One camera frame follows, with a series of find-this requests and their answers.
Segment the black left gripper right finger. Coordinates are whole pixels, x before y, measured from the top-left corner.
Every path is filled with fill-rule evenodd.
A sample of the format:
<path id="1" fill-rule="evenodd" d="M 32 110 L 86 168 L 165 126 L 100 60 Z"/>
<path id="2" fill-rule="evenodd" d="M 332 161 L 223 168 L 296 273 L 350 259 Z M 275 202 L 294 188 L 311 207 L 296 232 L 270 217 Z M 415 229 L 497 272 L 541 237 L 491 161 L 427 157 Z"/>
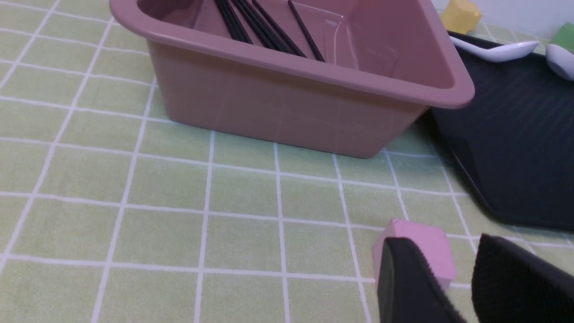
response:
<path id="1" fill-rule="evenodd" d="M 504 237 L 480 237 L 471 280 L 480 323 L 571 323 L 574 278 Z"/>

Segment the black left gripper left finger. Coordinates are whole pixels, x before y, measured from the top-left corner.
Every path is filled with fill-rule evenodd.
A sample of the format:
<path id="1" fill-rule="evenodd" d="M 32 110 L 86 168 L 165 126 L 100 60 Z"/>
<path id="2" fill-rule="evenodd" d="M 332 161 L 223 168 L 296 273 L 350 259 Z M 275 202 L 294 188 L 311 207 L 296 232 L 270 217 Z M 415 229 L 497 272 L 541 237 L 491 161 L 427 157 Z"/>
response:
<path id="1" fill-rule="evenodd" d="M 382 323 L 465 323 L 411 239 L 385 239 L 377 297 Z"/>

